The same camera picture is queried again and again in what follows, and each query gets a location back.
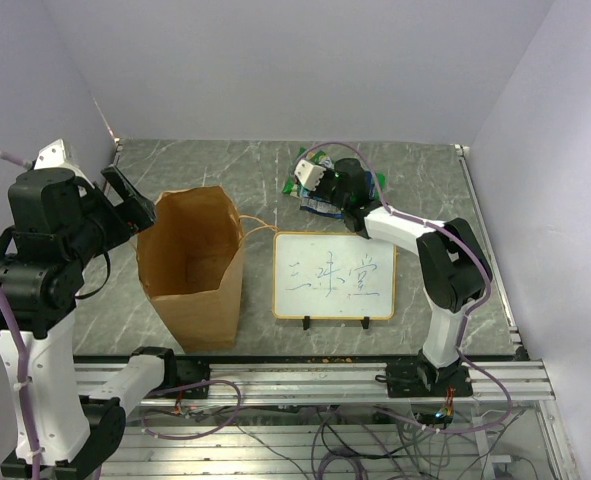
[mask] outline wooden whiteboard frame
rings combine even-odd
[[[348,233],[348,232],[293,232],[293,231],[280,231],[277,232],[273,236],[273,286],[272,286],[272,298],[271,298],[271,312],[273,312],[273,316],[280,320],[302,320],[302,316],[298,315],[277,315],[275,313],[275,254],[277,252],[277,237],[280,235],[334,235],[334,236],[345,236],[345,237],[359,237],[356,233]],[[392,287],[392,295],[391,295],[391,314],[387,317],[369,317],[370,320],[390,320],[395,315],[395,294],[396,294],[396,287],[397,287],[397,248],[393,245],[393,278],[391,282],[393,284]],[[364,320],[365,317],[317,317],[310,315],[308,316],[311,320]]]

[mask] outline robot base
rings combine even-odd
[[[417,357],[401,357],[388,364],[386,386],[390,398],[446,397],[448,387],[453,387],[455,397],[473,395],[468,368],[457,361],[435,369],[421,350]]]

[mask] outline white wall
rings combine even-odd
[[[470,144],[552,0],[44,0],[120,137]]]
[[[34,158],[59,137],[97,179],[113,140],[48,12],[39,0],[0,0],[0,149]],[[6,192],[21,173],[0,160],[0,233],[12,223]],[[0,462],[14,448],[12,415],[0,359]]]
[[[557,0],[471,148],[516,321],[591,479],[591,0]]]

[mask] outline marble surface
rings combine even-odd
[[[125,140],[122,145],[120,169],[151,199],[163,190],[222,185],[240,213],[260,217],[281,230],[345,231],[341,220],[300,211],[298,200],[281,193],[299,147],[309,143]],[[463,217],[482,239],[454,147],[382,142],[356,146],[386,175],[385,195],[396,208],[431,219]],[[334,159],[350,156],[341,147],[325,151]],[[255,226],[252,220],[244,222],[247,229]],[[272,240],[269,230],[248,237],[236,345],[206,353],[408,354],[421,348],[431,313],[417,257],[398,249],[396,305],[391,320],[373,321],[368,330],[357,321],[318,320],[303,331],[300,321],[277,320],[271,313]],[[141,345],[171,347],[181,353],[141,290],[133,248],[122,245],[111,252],[111,258],[113,273],[106,287],[80,302],[77,309],[75,353],[130,354]],[[86,271],[85,290],[99,285],[104,275],[103,260],[95,259]],[[513,353],[497,288],[471,319],[464,347],[468,353]]]

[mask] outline handwritten chinese characters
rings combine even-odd
[[[350,234],[275,237],[273,312],[281,318],[386,319],[395,247]]]
[[[302,266],[300,262],[295,262],[289,265],[290,277],[293,279],[292,284],[286,287],[286,290],[312,289],[324,290],[325,296],[331,294],[345,295],[348,299],[354,296],[376,295],[380,292],[371,291],[368,288],[368,275],[377,270],[377,263],[373,261],[373,257],[366,253],[359,259],[357,266],[348,268],[340,268],[335,265],[332,250],[327,251],[326,262],[322,266],[315,267],[313,281],[302,281],[302,279],[311,278],[311,272],[302,273]],[[348,284],[348,288],[339,288]]]

